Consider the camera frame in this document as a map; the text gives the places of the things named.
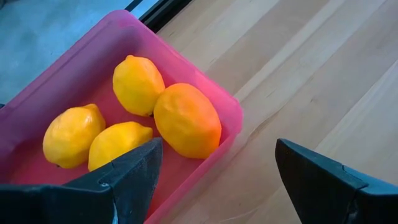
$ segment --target plastic container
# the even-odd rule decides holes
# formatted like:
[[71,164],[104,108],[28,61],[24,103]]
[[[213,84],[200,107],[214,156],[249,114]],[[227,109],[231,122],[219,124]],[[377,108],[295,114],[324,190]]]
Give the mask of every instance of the plastic container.
[[129,114],[112,91],[113,70],[129,54],[151,59],[166,86],[178,82],[196,86],[213,103],[223,128],[219,148],[206,160],[184,158],[164,142],[159,183],[146,223],[156,223],[166,215],[228,152],[242,128],[243,114],[232,96],[127,11],[108,14],[0,109],[0,181],[59,185],[88,172],[87,164],[59,169],[47,162],[42,152],[48,125],[73,106],[96,103],[107,126],[133,120],[155,130],[152,118]]

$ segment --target wooden surface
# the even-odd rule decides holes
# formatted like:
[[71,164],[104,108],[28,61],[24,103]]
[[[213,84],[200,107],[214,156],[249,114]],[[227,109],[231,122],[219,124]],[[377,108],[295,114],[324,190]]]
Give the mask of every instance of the wooden surface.
[[398,184],[397,12],[395,0],[194,0],[167,24],[160,36],[244,109],[239,153],[171,222],[300,223],[277,138]]

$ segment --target wooden table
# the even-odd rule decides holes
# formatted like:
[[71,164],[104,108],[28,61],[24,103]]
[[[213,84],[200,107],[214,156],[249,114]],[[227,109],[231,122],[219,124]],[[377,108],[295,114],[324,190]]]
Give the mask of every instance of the wooden table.
[[194,0],[160,36],[244,109],[237,156],[165,222],[300,223],[287,138],[398,184],[398,1]]

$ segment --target lemon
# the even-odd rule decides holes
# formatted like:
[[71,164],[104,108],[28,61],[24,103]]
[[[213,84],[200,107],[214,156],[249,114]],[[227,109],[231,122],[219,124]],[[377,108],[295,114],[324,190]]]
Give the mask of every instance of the lemon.
[[93,171],[152,139],[152,128],[130,121],[101,132],[90,146],[88,170]]
[[51,122],[44,134],[46,160],[67,169],[84,163],[91,142],[104,128],[104,118],[96,105],[67,109]]
[[128,112],[141,116],[153,113],[165,86],[156,66],[148,59],[128,55],[113,73],[113,91]]
[[156,128],[182,156],[206,159],[220,143],[221,123],[210,100],[194,86],[171,85],[154,109]]

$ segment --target yellow lemon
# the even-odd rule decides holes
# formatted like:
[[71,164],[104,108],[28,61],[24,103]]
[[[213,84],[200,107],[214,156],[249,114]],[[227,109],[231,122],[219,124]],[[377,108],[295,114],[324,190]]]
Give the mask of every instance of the yellow lemon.
[[114,124],[93,141],[88,170],[93,171],[152,139],[152,128],[130,121]]
[[46,160],[67,169],[84,163],[91,143],[104,128],[104,118],[96,105],[67,109],[51,122],[44,134]]
[[182,156],[205,159],[221,137],[221,123],[210,100],[194,86],[178,83],[161,94],[154,110],[162,137]]
[[149,116],[164,82],[156,66],[148,59],[128,55],[113,73],[113,91],[128,112]]

